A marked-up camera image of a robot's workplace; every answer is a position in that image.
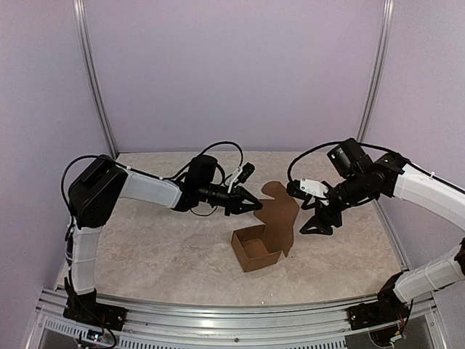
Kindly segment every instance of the white bracket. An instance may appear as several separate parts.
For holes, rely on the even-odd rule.
[[[233,189],[234,182],[239,178],[239,175],[242,173],[242,167],[238,167],[235,171],[231,174],[231,176],[226,180],[225,185],[228,187],[227,192],[231,193]]]
[[[306,180],[305,178],[302,178],[300,180],[300,190],[307,194],[313,195],[315,198],[320,199],[324,204],[328,204],[328,199],[326,198],[328,187],[322,184],[322,182],[318,182],[317,180]]]

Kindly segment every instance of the table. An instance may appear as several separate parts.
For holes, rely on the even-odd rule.
[[[118,161],[169,177],[195,153],[121,154]],[[226,173],[238,165],[235,152],[212,152]],[[256,171],[244,185],[259,198],[268,181],[287,183],[286,170],[299,153],[245,152]],[[324,153],[302,159],[294,178],[341,182]],[[195,209],[211,210],[208,205]],[[104,227],[97,250],[100,294],[194,305],[287,305],[330,302],[377,293],[400,271],[395,253],[372,204],[343,212],[332,236],[299,233],[312,211],[300,211],[294,246],[276,265],[244,273],[230,246],[232,231],[260,224],[252,213],[210,217],[130,199],[120,199]],[[59,283],[62,284],[62,271]]]

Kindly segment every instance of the metal base plate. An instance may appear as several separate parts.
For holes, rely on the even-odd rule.
[[[115,331],[123,329],[127,313],[125,308],[95,303],[93,310],[94,316],[90,316],[88,313],[83,314],[82,312],[74,311],[70,307],[66,307],[65,311],[63,311],[63,316],[70,320],[95,327],[102,327],[102,322],[99,321],[99,319],[102,319],[104,321],[103,325],[108,329]]]
[[[347,308],[351,330],[388,324],[389,322],[399,320],[399,316],[406,318],[408,316],[408,309],[401,307],[396,311],[392,311],[390,314],[383,316],[381,316],[381,314],[382,309],[379,307],[378,302],[361,303]]]

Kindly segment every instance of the brown cardboard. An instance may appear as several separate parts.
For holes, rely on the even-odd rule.
[[[273,198],[260,200],[263,208],[254,212],[264,225],[232,233],[232,249],[246,273],[277,263],[281,251],[287,257],[294,244],[294,223],[299,205],[280,182],[268,182],[262,192]]]

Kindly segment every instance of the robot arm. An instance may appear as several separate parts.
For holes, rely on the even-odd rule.
[[[334,188],[326,182],[311,180],[288,184],[288,193],[304,200],[303,209],[315,208],[315,215],[301,233],[332,235],[332,227],[342,225],[342,211],[377,199],[381,194],[413,202],[465,230],[465,192],[434,174],[427,175],[428,172],[400,154],[389,152],[372,162],[351,138],[330,151],[328,157],[345,178],[344,182]],[[362,304],[349,309],[352,328],[396,320],[413,298],[462,280],[465,280],[465,239],[436,260],[391,277],[378,293],[375,305]]]
[[[68,304],[63,315],[95,326],[101,326],[97,320],[105,318],[105,326],[121,330],[125,310],[96,303],[94,281],[100,233],[119,198],[146,201],[180,212],[197,207],[202,201],[224,207],[227,216],[261,209],[259,200],[238,185],[254,171],[249,163],[244,167],[247,170],[226,187],[224,183],[212,183],[219,166],[215,158],[203,154],[193,158],[187,172],[176,179],[123,167],[107,156],[94,160],[68,191],[71,213],[66,253],[69,274],[65,280]]]

